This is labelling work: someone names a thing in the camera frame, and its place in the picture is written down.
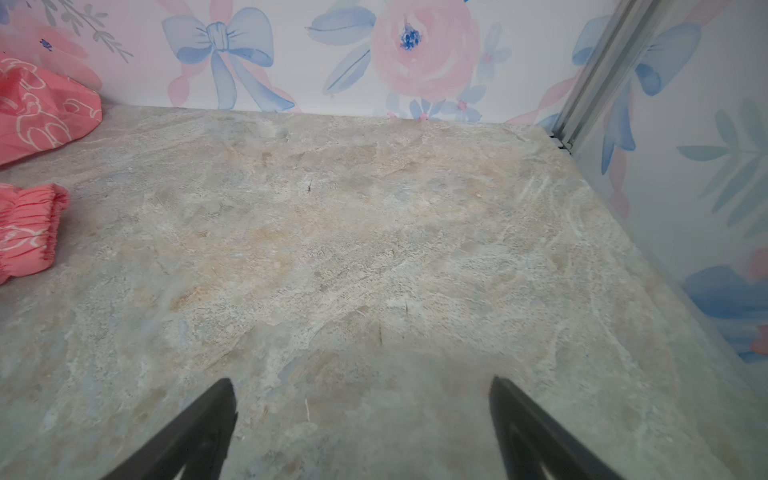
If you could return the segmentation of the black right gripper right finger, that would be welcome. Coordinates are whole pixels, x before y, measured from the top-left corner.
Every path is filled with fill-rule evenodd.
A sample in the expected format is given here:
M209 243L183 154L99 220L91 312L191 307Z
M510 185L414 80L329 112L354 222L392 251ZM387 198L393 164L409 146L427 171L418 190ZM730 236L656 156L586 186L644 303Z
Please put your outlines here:
M511 380L493 378L489 408L509 479L622 478Z

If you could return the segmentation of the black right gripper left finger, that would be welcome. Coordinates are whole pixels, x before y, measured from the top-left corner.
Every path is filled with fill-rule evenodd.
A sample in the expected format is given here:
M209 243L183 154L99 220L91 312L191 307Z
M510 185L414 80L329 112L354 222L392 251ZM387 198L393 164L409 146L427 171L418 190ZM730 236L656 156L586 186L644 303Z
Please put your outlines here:
M105 478L218 479L237 419L234 386L222 378Z

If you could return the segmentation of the pink patterned cloth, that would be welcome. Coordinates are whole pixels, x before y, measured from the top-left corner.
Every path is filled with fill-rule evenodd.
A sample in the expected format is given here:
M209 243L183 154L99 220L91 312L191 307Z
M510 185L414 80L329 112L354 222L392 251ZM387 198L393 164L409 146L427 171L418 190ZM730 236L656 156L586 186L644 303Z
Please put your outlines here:
M1 164L54 150L102 122L93 90L34 64L1 56ZM70 205L62 186L1 185L1 281L52 266L61 213Z

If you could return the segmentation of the aluminium corner post right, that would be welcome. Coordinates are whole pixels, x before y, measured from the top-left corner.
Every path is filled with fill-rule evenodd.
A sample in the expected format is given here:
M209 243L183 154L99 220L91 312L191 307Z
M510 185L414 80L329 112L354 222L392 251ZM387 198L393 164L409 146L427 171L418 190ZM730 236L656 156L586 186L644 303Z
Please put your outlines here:
M618 3L552 127L553 137L565 150L579 149L669 8L664 0Z

